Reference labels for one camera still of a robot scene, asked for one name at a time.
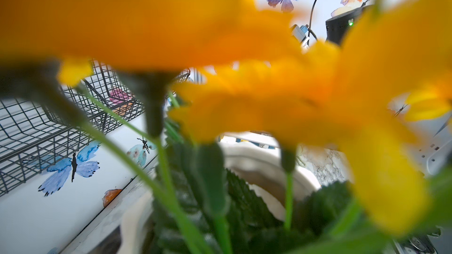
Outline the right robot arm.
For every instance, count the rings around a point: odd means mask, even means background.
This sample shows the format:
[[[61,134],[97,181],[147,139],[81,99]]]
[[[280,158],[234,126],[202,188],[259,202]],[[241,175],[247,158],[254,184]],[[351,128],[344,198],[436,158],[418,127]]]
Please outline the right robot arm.
[[[392,121],[387,104],[452,70],[452,0],[407,0],[384,11],[363,6],[326,22],[327,41],[312,52],[326,100],[315,113],[320,143],[337,143],[365,128],[415,137]]]

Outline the sunflower pot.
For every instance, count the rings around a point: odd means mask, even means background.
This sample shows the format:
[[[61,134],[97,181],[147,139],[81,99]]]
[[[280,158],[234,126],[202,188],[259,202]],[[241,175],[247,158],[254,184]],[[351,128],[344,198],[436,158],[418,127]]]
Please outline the sunflower pot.
[[[1,0],[1,98],[102,142],[153,196],[122,254],[370,254],[452,224],[452,170],[426,179],[396,97],[452,88],[452,0],[368,7],[341,45],[303,50],[254,0]],[[148,176],[61,86],[93,61],[143,103]]]

